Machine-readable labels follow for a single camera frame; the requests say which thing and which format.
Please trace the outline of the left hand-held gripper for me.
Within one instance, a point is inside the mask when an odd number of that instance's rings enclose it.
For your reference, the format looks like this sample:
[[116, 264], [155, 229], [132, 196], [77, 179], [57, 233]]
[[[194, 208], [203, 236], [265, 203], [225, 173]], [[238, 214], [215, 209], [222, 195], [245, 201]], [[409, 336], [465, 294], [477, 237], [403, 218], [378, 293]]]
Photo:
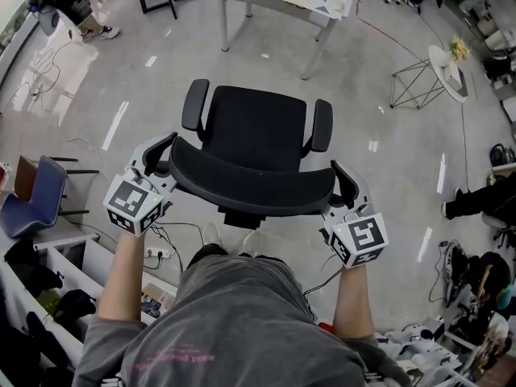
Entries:
[[113, 225], [140, 237], [165, 214], [176, 180], [169, 176], [169, 159], [161, 157], [176, 137], [171, 132], [143, 142], [133, 151], [125, 173], [114, 177], [103, 200]]

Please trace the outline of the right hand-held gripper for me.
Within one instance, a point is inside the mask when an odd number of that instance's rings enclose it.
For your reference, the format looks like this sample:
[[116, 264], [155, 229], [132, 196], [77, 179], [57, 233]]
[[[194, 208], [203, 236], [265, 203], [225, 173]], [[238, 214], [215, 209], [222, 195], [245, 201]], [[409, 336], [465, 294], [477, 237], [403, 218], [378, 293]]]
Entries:
[[385, 222], [370, 203], [365, 180], [352, 168], [331, 161], [339, 193], [333, 193], [322, 214], [325, 243], [345, 268], [355, 268], [378, 258], [389, 244]]

